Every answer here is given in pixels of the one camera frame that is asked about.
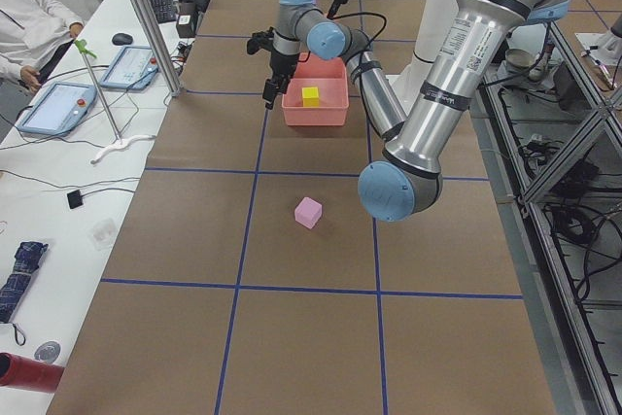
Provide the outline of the near teach pendant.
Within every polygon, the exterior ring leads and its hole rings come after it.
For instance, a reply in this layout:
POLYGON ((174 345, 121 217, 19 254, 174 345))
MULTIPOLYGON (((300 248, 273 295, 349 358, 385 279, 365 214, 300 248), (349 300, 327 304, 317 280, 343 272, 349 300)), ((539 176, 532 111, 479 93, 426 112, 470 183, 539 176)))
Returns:
POLYGON ((82 121, 95 100, 93 85, 54 83, 37 96, 17 130, 33 135, 65 135, 82 121))

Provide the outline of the black computer mouse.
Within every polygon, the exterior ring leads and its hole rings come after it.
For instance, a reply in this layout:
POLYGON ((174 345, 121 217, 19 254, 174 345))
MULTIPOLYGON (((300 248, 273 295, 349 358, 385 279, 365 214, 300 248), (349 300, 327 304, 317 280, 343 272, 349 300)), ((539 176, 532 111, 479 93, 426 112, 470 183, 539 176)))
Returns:
POLYGON ((127 46, 133 43, 133 37, 127 33, 116 33, 113 35, 111 42, 115 46, 127 46))

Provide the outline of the black box with label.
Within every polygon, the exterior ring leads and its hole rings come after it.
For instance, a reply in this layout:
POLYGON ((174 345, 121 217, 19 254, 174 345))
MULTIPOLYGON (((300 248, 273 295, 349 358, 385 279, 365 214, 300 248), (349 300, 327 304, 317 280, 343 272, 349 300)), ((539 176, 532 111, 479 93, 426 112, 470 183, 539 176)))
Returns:
POLYGON ((193 2, 179 3, 178 16, 176 20, 176 30, 182 39, 195 37, 198 13, 193 2))

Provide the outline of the teach pendant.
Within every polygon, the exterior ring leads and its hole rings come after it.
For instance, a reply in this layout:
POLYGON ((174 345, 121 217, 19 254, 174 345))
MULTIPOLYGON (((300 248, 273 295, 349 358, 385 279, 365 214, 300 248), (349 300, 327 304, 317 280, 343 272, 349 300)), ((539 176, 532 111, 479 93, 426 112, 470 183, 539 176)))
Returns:
POLYGON ((152 50, 147 46, 123 46, 99 81, 104 88, 142 90, 156 73, 158 66, 152 50))
POLYGON ((82 121, 95 100, 93 85, 54 83, 37 96, 17 130, 33 135, 65 135, 82 121))

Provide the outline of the metal rod with hook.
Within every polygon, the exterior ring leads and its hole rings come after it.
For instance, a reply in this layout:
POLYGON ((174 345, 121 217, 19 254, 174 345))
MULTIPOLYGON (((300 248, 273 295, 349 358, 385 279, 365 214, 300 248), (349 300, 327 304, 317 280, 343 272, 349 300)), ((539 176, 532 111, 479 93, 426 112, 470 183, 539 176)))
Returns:
POLYGON ((112 153, 112 152, 120 152, 120 151, 124 151, 127 148, 129 148, 132 144, 137 143, 137 142, 143 142, 143 141, 153 141, 155 140, 155 136, 154 135, 149 135, 149 134, 139 134, 139 135, 134 135, 134 136, 130 136, 130 137, 123 137, 121 130, 119 129, 114 116, 111 112, 110 106, 108 104, 108 101, 106 99, 106 96, 104 94, 104 91, 101 87, 101 85, 99 84, 98 79, 95 76, 95 73, 93 71, 93 67, 90 64, 89 61, 89 57, 93 57, 96 58, 96 54, 92 51, 90 51, 87 47, 86 47, 86 40, 84 39, 75 39, 73 41, 73 45, 77 48, 77 50, 79 51, 83 62, 86 66, 86 70, 90 76, 90 79, 95 87, 96 90, 96 94, 97 97, 99 98, 99 100, 101 101, 101 104, 103 106, 103 110, 107 116, 108 122, 110 124, 110 126, 112 127, 114 136, 115 136, 115 140, 113 143, 105 146, 103 149, 101 149, 96 156, 90 161, 91 165, 96 165, 97 163, 99 163, 106 155, 112 153))

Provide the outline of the seated person in white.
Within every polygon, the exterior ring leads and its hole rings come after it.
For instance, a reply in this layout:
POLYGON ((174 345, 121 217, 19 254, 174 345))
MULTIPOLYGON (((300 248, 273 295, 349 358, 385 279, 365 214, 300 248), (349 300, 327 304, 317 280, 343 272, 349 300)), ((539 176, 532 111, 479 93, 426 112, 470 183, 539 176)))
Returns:
POLYGON ((1 0, 1 78, 36 93, 84 26, 58 0, 1 0))

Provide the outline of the folded blue umbrella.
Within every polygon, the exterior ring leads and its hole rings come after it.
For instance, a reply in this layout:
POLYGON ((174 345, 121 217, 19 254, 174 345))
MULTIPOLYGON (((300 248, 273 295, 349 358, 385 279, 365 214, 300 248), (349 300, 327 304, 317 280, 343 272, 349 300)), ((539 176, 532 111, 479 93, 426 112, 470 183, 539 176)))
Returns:
POLYGON ((1 287, 1 324, 13 327, 17 346, 25 345, 26 336, 12 317, 48 247, 47 243, 37 241, 21 242, 15 253, 13 269, 1 287))

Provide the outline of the black keyboard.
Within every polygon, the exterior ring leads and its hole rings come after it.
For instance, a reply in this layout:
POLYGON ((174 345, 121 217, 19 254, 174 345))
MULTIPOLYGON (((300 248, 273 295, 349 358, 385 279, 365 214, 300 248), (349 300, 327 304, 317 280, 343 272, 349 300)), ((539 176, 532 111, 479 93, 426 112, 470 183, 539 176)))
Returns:
POLYGON ((158 23, 176 20, 174 0, 149 0, 149 3, 158 23))

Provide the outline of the round metal lid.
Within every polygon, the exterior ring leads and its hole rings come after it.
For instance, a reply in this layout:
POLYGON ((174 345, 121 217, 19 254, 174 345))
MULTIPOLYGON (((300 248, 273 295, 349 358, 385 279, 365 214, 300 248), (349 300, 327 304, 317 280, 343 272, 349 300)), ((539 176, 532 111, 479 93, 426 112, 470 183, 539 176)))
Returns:
POLYGON ((57 341, 47 341, 41 344, 34 352, 34 359, 38 362, 53 364, 61 353, 61 345, 57 341))

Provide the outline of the yellow foam block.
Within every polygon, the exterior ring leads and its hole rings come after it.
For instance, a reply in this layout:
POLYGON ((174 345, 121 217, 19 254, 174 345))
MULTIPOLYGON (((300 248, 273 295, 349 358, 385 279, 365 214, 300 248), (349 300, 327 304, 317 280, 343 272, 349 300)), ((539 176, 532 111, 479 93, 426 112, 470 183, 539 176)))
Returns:
POLYGON ((320 106, 320 92, 316 86, 304 86, 301 89, 302 105, 304 108, 320 106))

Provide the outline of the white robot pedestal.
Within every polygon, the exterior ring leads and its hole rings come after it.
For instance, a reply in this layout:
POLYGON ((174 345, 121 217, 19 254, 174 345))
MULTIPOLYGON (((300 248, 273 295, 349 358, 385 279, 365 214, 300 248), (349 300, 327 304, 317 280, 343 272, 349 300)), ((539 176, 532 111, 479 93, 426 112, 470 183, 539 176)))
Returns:
POLYGON ((457 12, 456 0, 426 0, 411 62, 399 75, 387 76, 405 117, 431 71, 457 12))

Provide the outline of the red cylinder bottle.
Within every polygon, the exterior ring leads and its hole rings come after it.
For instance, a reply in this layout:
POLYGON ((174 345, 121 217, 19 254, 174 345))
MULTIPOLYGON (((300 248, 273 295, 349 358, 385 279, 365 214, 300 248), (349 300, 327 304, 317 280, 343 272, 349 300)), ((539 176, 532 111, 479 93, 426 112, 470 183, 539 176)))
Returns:
POLYGON ((57 389, 63 372, 63 366, 1 354, 2 387, 51 394, 57 389))

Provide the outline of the aluminium frame post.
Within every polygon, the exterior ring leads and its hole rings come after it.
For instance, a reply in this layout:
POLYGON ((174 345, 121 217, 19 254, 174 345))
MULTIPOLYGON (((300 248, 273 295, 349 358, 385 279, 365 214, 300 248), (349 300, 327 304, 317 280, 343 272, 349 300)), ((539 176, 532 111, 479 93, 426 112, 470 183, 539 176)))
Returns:
POLYGON ((160 73, 164 77, 164 81, 169 88, 171 96, 178 96, 182 89, 181 82, 172 63, 168 48, 166 47, 149 0, 130 0, 130 3, 155 55, 160 73))

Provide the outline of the small black square device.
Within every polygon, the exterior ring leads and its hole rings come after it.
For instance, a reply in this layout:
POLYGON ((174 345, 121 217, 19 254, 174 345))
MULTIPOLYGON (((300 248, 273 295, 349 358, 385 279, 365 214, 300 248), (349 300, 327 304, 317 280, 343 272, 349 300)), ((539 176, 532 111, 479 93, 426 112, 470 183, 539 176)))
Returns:
POLYGON ((77 209, 84 205, 84 196, 80 190, 72 190, 66 194, 66 197, 70 210, 77 209))

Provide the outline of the pink foam block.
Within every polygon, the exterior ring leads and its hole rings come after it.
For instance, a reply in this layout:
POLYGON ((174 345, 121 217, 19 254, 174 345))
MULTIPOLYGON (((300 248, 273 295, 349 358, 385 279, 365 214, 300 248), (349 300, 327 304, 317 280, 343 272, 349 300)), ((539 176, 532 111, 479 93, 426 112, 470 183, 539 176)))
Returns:
POLYGON ((322 214, 323 205, 307 196, 303 197, 294 209, 294 219, 309 229, 317 224, 322 214))

